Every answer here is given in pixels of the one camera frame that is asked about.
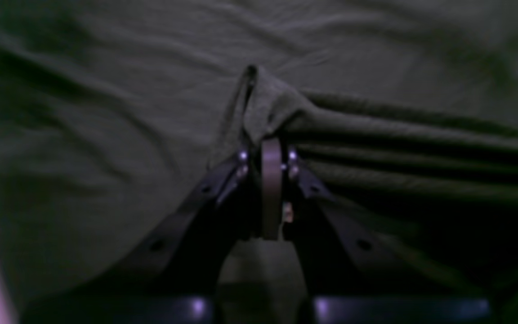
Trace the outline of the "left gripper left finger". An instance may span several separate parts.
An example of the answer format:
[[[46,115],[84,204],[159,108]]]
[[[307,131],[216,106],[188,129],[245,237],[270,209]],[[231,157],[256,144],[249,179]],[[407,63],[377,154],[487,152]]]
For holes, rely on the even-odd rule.
[[[219,324],[214,291],[240,239],[272,238],[272,140],[245,141],[129,254],[92,281],[33,303],[23,324]]]

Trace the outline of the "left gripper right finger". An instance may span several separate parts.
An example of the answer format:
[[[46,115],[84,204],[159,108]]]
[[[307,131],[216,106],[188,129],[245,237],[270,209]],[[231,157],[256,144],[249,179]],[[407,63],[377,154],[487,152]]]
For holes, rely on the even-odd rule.
[[[271,238],[293,242],[308,298],[299,324],[491,324],[486,297],[448,292],[391,252],[300,160],[271,139]]]

